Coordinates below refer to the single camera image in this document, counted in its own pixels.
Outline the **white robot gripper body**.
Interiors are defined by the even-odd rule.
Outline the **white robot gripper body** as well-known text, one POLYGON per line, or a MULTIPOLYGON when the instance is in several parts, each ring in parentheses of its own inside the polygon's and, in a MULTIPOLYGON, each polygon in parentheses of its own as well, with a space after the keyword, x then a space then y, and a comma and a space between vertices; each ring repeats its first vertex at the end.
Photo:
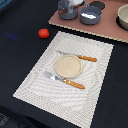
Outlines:
POLYGON ((64 1, 65 1, 65 7, 67 9, 69 9, 70 7, 72 8, 73 6, 76 6, 76 5, 80 5, 84 2, 84 0, 64 0, 64 1))

